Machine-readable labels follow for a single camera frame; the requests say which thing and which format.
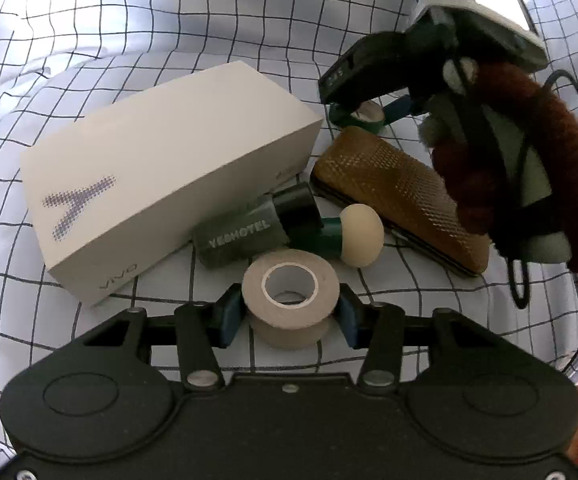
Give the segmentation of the beige tape roll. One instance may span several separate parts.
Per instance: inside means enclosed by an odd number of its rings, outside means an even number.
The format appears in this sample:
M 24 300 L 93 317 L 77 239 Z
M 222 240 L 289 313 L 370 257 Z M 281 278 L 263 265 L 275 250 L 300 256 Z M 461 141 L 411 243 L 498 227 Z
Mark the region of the beige tape roll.
M 254 333 L 283 350 L 306 348 L 326 336 L 339 293 L 339 278 L 331 264 L 296 249 L 256 258 L 242 280 Z

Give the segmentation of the black yedhotel tube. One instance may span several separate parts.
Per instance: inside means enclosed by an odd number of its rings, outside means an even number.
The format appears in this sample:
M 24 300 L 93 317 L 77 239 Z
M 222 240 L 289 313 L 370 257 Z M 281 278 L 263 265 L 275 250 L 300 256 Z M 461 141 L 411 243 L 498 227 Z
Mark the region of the black yedhotel tube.
M 323 226 L 310 185 L 302 182 L 198 224 L 191 239 L 201 263 L 220 268 L 308 240 Z

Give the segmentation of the brown mesh pouch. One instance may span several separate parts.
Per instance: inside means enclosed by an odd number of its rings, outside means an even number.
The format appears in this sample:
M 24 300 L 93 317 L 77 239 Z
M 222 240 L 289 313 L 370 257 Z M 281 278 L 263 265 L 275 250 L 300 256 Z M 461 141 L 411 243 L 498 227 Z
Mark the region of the brown mesh pouch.
M 343 129 L 315 162 L 310 184 L 341 207 L 373 208 L 385 229 L 457 274 L 488 267 L 490 240 L 460 224 L 440 176 L 374 133 Z

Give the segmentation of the white vivo cardboard box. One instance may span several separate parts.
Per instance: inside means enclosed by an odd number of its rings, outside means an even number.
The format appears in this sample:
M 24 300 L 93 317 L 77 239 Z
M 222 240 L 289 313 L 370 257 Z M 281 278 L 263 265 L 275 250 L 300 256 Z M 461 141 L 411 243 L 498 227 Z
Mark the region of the white vivo cardboard box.
M 246 63 L 140 91 L 20 158 L 48 273 L 96 304 L 186 244 L 198 223 L 301 172 L 321 115 Z

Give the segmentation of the white blue checkered cloth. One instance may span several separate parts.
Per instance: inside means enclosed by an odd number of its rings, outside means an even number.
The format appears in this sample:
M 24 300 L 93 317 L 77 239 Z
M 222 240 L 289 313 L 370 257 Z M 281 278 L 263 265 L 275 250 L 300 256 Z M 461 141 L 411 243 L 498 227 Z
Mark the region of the white blue checkered cloth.
M 578 0 L 524 0 L 549 70 L 578 80 Z M 246 263 L 219 271 L 187 245 L 105 302 L 85 307 L 48 274 L 24 203 L 20 154 L 35 141 L 134 92 L 242 61 L 313 110 L 317 78 L 356 39 L 404 29 L 415 0 L 0 0 L 0 394 L 10 378 L 126 308 L 167 315 L 213 301 Z M 530 266 L 531 304 L 514 306 L 496 252 L 462 278 L 388 235 L 365 270 L 334 262 L 342 283 L 407 313 L 450 307 L 578 382 L 578 294 L 565 266 Z M 0 422 L 0 467 L 12 457 Z

